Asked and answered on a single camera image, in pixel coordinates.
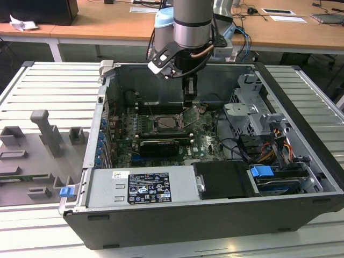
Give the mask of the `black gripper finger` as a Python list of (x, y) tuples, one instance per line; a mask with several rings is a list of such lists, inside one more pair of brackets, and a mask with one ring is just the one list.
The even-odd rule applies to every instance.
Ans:
[(188, 100), (189, 79), (187, 77), (184, 77), (182, 79), (182, 90), (183, 90), (183, 106), (187, 108), (189, 106), (189, 100)]
[(193, 101), (196, 99), (197, 93), (197, 76), (193, 76), (189, 78), (189, 104), (188, 107), (192, 106)]

